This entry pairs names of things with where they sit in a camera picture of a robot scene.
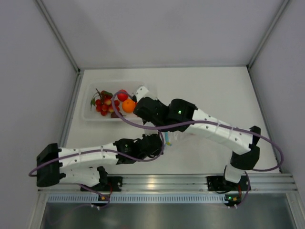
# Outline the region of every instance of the white table surface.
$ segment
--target white table surface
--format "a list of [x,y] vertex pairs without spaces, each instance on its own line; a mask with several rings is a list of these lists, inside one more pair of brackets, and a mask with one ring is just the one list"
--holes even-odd
[[[246,67],[85,70],[66,147],[100,146],[121,138],[138,138],[144,133],[124,122],[86,122],[82,119],[81,107],[87,85],[114,79],[152,83],[158,98],[165,104],[174,98],[182,98],[240,128],[257,125],[261,127],[262,135],[267,136]],[[277,162],[271,145],[260,140],[258,146],[261,154],[255,168],[274,167]],[[223,173],[231,154],[228,148],[210,140],[186,136],[183,141],[167,146],[164,155],[156,161],[104,167],[109,174]]]

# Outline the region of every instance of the red wire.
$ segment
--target red wire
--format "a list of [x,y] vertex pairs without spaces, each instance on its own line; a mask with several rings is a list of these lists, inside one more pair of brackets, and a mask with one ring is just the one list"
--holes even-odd
[[110,198],[110,196],[112,194],[112,186],[111,186],[111,183],[108,183],[108,185],[110,186],[110,194],[109,194],[109,198]]
[[239,197],[242,197],[242,188],[240,187],[240,185],[238,186],[238,192],[239,192]]

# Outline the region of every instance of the green leaf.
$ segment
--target green leaf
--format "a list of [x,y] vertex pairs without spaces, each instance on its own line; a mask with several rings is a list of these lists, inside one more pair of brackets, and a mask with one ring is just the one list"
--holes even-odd
[[109,95],[109,96],[113,97],[113,94],[108,91],[101,91],[101,94]]
[[90,110],[92,110],[92,105],[95,106],[95,98],[91,99]]

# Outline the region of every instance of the metal plate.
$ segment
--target metal plate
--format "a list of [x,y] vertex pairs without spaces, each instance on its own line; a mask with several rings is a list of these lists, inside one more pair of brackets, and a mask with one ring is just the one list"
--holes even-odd
[[221,204],[47,204],[52,222],[41,229],[295,229],[285,194],[251,194],[238,209]]

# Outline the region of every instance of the robotic arm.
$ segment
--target robotic arm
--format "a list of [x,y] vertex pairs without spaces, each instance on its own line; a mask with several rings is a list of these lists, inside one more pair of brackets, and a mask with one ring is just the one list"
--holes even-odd
[[[174,99],[166,106],[144,86],[137,89],[132,99],[138,102],[134,113],[143,119],[145,125],[164,126],[198,120],[228,125],[182,99]],[[250,130],[260,134],[259,127],[254,126]],[[231,149],[232,157],[225,168],[224,178],[233,183],[238,183],[242,173],[253,169],[259,159],[259,147],[256,146],[259,138],[233,129],[195,123],[161,131],[202,135]],[[61,160],[37,170],[37,186],[80,183],[92,187],[99,183],[107,184],[107,173],[102,165],[133,164],[135,160],[103,149],[118,151],[141,161],[146,157],[154,158],[159,155],[162,144],[157,130],[145,130],[141,139],[120,139],[114,143],[91,148],[67,149],[50,144],[38,155],[37,166],[59,157]]]
[[[229,124],[214,118],[196,107],[196,105],[182,99],[174,99],[166,106],[161,103],[147,88],[140,87],[135,93],[138,104],[134,113],[155,126],[178,124],[187,121],[205,120],[223,125]],[[238,183],[245,170],[251,170],[259,159],[260,149],[256,146],[259,138],[251,134],[240,133],[232,129],[210,124],[183,125],[163,132],[180,131],[189,134],[202,135],[212,141],[220,143],[232,150],[230,163],[226,166],[224,178],[227,181]],[[261,129],[253,126],[249,129],[260,134]]]

